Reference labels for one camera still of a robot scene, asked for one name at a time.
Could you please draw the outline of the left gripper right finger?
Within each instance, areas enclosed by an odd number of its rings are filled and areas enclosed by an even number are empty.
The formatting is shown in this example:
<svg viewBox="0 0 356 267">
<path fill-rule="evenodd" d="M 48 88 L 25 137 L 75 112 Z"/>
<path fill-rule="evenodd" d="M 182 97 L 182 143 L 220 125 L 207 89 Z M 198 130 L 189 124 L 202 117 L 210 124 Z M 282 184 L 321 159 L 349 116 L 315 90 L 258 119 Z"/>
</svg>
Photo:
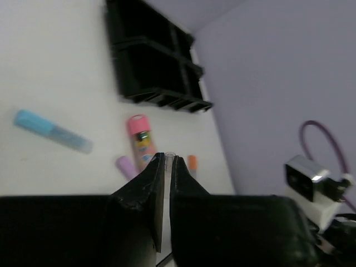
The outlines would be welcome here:
<svg viewBox="0 0 356 267">
<path fill-rule="evenodd" d="M 212 195 L 172 163 L 172 254 L 177 266 L 316 266 L 305 215 L 283 196 Z"/>
</svg>

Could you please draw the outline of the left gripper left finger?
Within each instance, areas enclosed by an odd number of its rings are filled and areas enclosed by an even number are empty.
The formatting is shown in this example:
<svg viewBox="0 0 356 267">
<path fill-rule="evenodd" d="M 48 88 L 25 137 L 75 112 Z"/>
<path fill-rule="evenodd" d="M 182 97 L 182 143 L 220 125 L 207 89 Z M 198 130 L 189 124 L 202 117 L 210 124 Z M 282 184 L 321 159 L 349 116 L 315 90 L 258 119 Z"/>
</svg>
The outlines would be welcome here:
<svg viewBox="0 0 356 267">
<path fill-rule="evenodd" d="M 2 266 L 155 266 L 165 157 L 110 195 L 1 197 Z"/>
</svg>

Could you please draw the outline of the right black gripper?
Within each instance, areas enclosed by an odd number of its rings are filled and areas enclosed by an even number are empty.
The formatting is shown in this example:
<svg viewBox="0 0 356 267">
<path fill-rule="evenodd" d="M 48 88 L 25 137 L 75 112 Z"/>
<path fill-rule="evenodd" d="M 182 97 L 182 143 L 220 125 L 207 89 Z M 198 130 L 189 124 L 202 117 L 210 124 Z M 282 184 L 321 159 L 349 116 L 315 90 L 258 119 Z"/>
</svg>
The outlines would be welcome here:
<svg viewBox="0 0 356 267">
<path fill-rule="evenodd" d="M 355 214 L 338 214 L 321 230 L 314 225 L 317 266 L 355 267 Z"/>
</svg>

